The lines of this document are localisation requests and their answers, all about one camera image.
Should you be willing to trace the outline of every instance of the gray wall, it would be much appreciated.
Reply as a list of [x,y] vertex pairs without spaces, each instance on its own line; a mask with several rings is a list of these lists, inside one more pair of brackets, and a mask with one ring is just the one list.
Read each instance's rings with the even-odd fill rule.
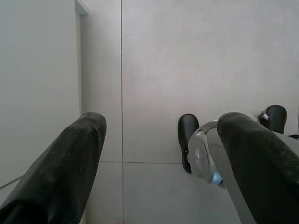
[[238,223],[226,192],[182,171],[177,121],[281,104],[296,133],[299,2],[86,3],[83,105],[108,126],[87,223]]
[[0,186],[80,115],[75,2],[0,1]]

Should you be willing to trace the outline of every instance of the gray tile floor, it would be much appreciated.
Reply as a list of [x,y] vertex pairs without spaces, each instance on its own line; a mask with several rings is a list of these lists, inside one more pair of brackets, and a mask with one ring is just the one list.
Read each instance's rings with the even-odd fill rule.
[[85,2],[83,109],[107,119],[87,223],[239,223],[225,190],[182,170],[177,121],[280,104],[297,133],[299,2]]

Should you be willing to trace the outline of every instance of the black boot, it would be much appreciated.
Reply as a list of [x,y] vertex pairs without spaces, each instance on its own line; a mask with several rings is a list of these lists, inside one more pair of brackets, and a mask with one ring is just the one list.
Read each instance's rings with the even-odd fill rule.
[[187,155],[189,153],[188,142],[193,133],[199,128],[197,118],[192,114],[184,114],[178,120],[178,142],[182,149],[182,163],[184,170],[191,174],[190,163]]
[[259,116],[259,121],[261,125],[271,131],[283,134],[286,122],[286,109],[279,105],[269,106]]

